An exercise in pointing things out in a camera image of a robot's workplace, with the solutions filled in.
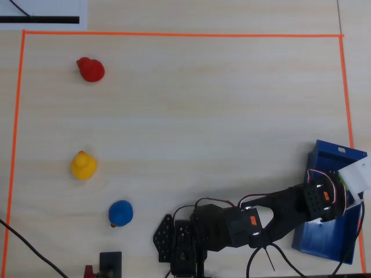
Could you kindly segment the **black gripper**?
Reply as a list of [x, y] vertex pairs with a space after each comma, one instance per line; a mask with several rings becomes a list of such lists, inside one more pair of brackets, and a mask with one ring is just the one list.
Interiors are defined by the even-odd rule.
[[329, 177], [333, 181], [336, 189], [336, 201], [331, 206], [332, 218], [342, 217], [348, 207], [348, 188], [345, 185], [338, 171], [330, 171]]

